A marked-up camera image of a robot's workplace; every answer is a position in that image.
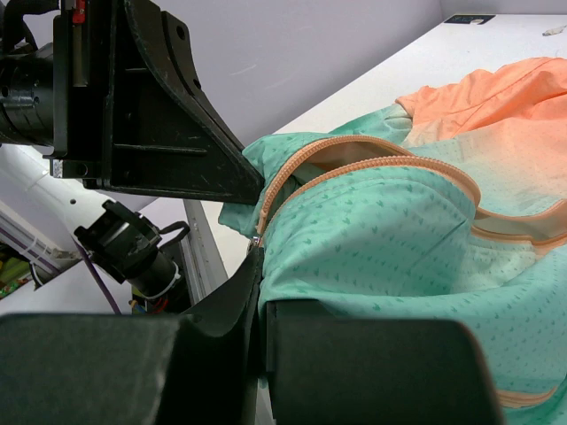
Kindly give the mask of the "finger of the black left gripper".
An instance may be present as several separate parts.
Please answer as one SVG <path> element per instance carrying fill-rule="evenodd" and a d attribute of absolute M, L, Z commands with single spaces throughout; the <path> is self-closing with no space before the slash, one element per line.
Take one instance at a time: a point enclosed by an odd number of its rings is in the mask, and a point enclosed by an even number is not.
<path fill-rule="evenodd" d="M 105 187 L 253 205 L 264 187 L 201 88 L 188 27 L 151 1 L 115 1 Z"/>

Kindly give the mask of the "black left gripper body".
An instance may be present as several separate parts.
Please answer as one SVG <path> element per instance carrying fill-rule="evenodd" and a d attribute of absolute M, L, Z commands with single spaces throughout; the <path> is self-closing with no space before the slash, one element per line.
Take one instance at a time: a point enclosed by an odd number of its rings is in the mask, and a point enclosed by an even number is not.
<path fill-rule="evenodd" d="M 88 189 L 125 190 L 112 160 L 112 106 L 129 1 L 62 1 L 53 19 L 53 152 L 50 175 Z"/>

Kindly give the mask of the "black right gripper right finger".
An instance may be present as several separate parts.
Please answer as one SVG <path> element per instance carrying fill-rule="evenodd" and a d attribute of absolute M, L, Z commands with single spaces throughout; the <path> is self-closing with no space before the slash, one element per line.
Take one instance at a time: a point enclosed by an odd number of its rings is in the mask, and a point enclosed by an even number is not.
<path fill-rule="evenodd" d="M 266 363 L 279 424 L 502 424 L 484 355 L 461 323 L 341 318 L 270 302 Z"/>

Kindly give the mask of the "orange and teal jacket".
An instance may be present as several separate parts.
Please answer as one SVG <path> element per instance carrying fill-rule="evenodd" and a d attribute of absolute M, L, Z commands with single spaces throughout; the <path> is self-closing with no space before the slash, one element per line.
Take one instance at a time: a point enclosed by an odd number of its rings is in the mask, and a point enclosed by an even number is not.
<path fill-rule="evenodd" d="M 425 86 L 328 133 L 262 137 L 254 205 L 219 222 L 265 251 L 258 309 L 453 319 L 511 424 L 566 421 L 566 62 Z"/>

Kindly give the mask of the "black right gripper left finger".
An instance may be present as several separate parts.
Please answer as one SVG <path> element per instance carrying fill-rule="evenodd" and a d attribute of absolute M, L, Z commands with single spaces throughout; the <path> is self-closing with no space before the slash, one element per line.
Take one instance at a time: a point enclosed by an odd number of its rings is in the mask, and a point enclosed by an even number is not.
<path fill-rule="evenodd" d="M 2 423 L 254 423 L 262 261 L 181 314 L 4 316 Z"/>

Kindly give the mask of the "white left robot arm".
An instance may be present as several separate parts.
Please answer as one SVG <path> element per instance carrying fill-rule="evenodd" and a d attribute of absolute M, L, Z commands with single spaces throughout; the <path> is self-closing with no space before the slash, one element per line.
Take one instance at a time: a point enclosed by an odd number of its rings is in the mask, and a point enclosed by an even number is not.
<path fill-rule="evenodd" d="M 148 313 L 190 307 L 159 228 L 112 193 L 254 204 L 264 181 L 212 107 L 188 27 L 151 1 L 1 7 L 1 175 Z"/>

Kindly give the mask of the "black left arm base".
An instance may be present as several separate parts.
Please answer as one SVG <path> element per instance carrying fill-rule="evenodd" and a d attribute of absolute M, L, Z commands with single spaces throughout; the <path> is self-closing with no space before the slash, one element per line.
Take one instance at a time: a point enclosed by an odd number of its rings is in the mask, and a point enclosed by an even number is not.
<path fill-rule="evenodd" d="M 149 313 L 182 313 L 190 307 L 183 267 L 167 254 L 189 233 L 184 221 L 157 228 L 142 214 L 110 200 L 93 224 L 74 231 L 94 263 L 116 282 L 136 289 Z"/>

